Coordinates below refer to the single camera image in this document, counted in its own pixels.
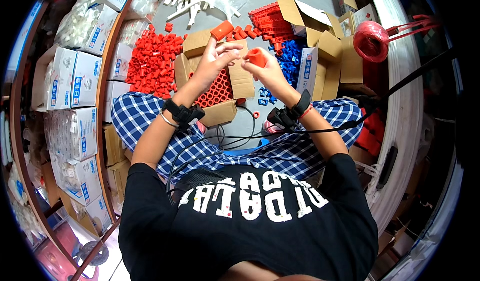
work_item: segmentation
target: blue checkered pants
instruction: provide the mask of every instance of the blue checkered pants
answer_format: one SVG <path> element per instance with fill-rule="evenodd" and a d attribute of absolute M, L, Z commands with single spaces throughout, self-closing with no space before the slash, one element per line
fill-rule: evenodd
<path fill-rule="evenodd" d="M 346 98 L 315 101 L 312 104 L 333 127 L 362 117 L 362 112 L 357 104 Z M 112 122 L 118 135 L 131 151 L 135 149 L 143 132 L 155 120 L 162 105 L 163 100 L 160 98 L 139 92 L 126 93 L 115 101 L 111 113 Z M 362 126 L 363 123 L 355 128 L 339 131 L 347 149 L 357 140 Z M 174 170 L 185 162 L 196 158 L 200 159 L 188 164 L 173 176 L 172 184 L 177 183 L 183 175 L 199 167 L 217 170 L 229 164 L 251 165 L 285 173 L 297 180 L 305 180 L 314 176 L 325 167 L 325 162 L 309 134 L 283 134 L 247 155 L 231 156 L 220 153 L 208 157 L 204 156 L 221 152 L 221 150 L 208 140 L 201 140 L 203 137 L 196 124 L 186 132 L 175 132 L 156 167 L 159 175 L 165 179 L 168 178 L 175 156 L 184 147 L 194 142 L 197 144 L 180 154 Z"/>

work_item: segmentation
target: pink shoe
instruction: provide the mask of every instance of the pink shoe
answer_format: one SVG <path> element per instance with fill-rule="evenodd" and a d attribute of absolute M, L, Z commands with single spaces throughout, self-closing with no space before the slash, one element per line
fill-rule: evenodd
<path fill-rule="evenodd" d="M 207 132 L 207 127 L 205 127 L 205 125 L 202 124 L 200 121 L 197 121 L 196 124 L 202 134 L 205 134 L 205 132 Z"/>
<path fill-rule="evenodd" d="M 265 120 L 263 122 L 263 129 L 265 130 L 265 132 L 268 132 L 268 133 L 277 133 L 277 132 L 280 132 L 282 131 L 282 129 L 280 129 L 279 127 L 275 126 L 274 124 L 272 124 L 271 122 L 269 122 L 268 120 Z"/>

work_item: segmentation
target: hand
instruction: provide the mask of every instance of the hand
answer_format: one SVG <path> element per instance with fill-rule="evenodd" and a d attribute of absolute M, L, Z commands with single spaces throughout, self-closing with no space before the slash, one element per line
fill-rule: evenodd
<path fill-rule="evenodd" d="M 242 49 L 243 45 L 239 43 L 224 43 L 217 47 L 217 40 L 210 37 L 191 80 L 198 82 L 202 93 L 206 92 L 222 68 L 232 66 L 233 60 L 240 59 L 238 50 Z"/>
<path fill-rule="evenodd" d="M 244 60 L 241 67 L 251 73 L 255 81 L 260 80 L 275 98 L 282 101 L 288 108 L 291 108 L 298 103 L 301 94 L 285 80 L 276 57 L 270 55 L 265 49 L 257 49 L 261 51 L 265 58 L 265 67 L 259 67 L 247 61 L 249 59 L 248 54 L 243 56 Z"/>

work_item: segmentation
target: red plastic pipe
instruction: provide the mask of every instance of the red plastic pipe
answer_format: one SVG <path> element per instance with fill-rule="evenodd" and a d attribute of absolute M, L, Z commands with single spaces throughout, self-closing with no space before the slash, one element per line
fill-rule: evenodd
<path fill-rule="evenodd" d="M 223 21 L 223 23 L 213 28 L 213 30 L 211 30 L 210 33 L 218 42 L 233 30 L 234 30 L 234 27 L 232 26 L 232 24 L 228 20 L 225 20 Z"/>
<path fill-rule="evenodd" d="M 259 49 L 251 49 L 247 55 L 251 63 L 258 67 L 265 68 L 265 57 Z"/>

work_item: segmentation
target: gray floor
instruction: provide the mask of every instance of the gray floor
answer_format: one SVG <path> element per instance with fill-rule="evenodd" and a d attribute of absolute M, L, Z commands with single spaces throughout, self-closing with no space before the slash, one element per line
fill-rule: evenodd
<path fill-rule="evenodd" d="M 334 14 L 339 16 L 339 6 L 337 0 L 299 0 L 301 2 L 305 2 L 312 7 L 322 9 L 325 12 Z M 233 16 L 232 23 L 233 26 L 241 26 L 245 28 L 247 24 L 251 24 L 251 20 L 248 16 L 248 12 L 254 10 L 256 8 L 260 8 L 264 5 L 276 2 L 276 0 L 249 0 L 242 8 L 239 9 L 241 14 L 240 17 Z M 158 31 L 162 31 L 165 29 L 165 22 L 167 16 L 174 13 L 176 11 L 176 7 L 172 6 L 165 6 L 160 5 L 155 17 L 153 18 L 153 25 Z M 171 20 L 170 22 L 173 23 L 173 33 L 177 35 L 183 35 L 188 33 L 197 32 L 207 28 L 213 28 L 222 21 L 226 19 L 225 14 L 219 11 L 218 9 L 208 9 L 207 11 L 200 11 L 199 14 L 195 17 L 195 23 L 191 28 L 188 28 L 187 24 L 190 19 L 190 16 L 187 13 L 177 16 L 175 19 Z M 255 47 L 262 47 L 267 49 L 268 41 L 263 41 L 261 37 L 257 37 L 255 39 L 247 38 L 248 47 L 255 48 Z M 258 99 L 260 98 L 258 90 L 262 87 L 260 81 L 253 81 L 253 85 L 255 86 L 255 97 L 247 99 L 247 101 L 243 104 L 243 106 L 247 107 L 252 112 L 258 111 L 260 113 L 260 117 L 255 120 L 255 133 L 261 131 L 262 123 L 266 120 L 267 115 L 270 111 L 274 108 L 282 108 L 283 103 L 278 101 L 275 105 L 268 103 L 267 106 L 258 105 Z M 232 122 L 222 124 L 222 127 L 225 130 L 226 135 L 230 136 L 249 136 L 252 133 L 252 126 L 253 126 L 253 119 L 252 116 L 249 114 L 248 111 L 239 108 L 235 119 Z M 206 136 L 208 135 L 215 135 L 217 132 L 217 127 L 213 126 L 209 128 L 207 131 Z M 232 142 L 236 139 L 225 138 L 223 144 L 227 144 Z M 230 145 L 230 147 L 236 146 L 241 144 L 245 141 L 238 142 L 236 144 Z M 259 143 L 258 139 L 251 139 L 249 142 L 239 149 L 247 149 L 256 147 Z"/>

